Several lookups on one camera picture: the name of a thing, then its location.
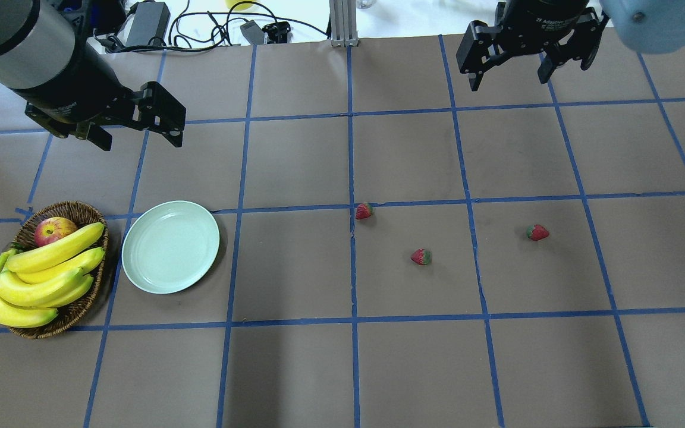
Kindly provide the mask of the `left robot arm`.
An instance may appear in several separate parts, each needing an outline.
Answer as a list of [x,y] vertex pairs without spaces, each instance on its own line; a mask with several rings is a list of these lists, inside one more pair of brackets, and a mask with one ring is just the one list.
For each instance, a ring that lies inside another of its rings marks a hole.
[[74,26],[44,1],[0,1],[0,84],[26,101],[24,113],[53,136],[108,151],[109,125],[183,143],[187,110],[158,82],[123,86]]

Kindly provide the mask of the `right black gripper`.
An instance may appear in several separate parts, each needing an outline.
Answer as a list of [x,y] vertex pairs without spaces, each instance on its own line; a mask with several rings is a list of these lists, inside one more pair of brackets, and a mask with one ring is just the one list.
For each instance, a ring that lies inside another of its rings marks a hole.
[[[495,26],[471,21],[456,52],[459,72],[467,76],[470,89],[479,90],[487,71],[502,65],[508,56],[527,56],[544,51],[538,71],[546,84],[554,71],[569,60],[590,68],[601,44],[609,16],[597,16],[587,1],[501,1],[495,10]],[[566,43],[560,43],[569,36]]]

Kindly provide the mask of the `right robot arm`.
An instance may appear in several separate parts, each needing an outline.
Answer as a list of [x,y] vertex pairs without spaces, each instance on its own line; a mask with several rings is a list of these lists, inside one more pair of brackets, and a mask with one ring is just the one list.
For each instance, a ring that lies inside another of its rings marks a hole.
[[669,54],[685,47],[685,1],[500,1],[495,24],[472,21],[455,54],[471,90],[495,66],[519,56],[543,54],[536,75],[547,84],[557,68],[592,66],[602,35],[612,24],[624,46],[640,54]]

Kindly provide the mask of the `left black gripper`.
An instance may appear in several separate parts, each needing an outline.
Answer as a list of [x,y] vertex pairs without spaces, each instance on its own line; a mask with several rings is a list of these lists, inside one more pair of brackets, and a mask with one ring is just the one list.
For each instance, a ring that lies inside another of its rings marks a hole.
[[59,89],[41,85],[24,92],[25,114],[53,136],[75,136],[104,152],[112,149],[112,135],[104,130],[117,125],[158,133],[174,148],[183,145],[187,109],[162,84],[149,81],[140,90],[121,84],[90,84]]

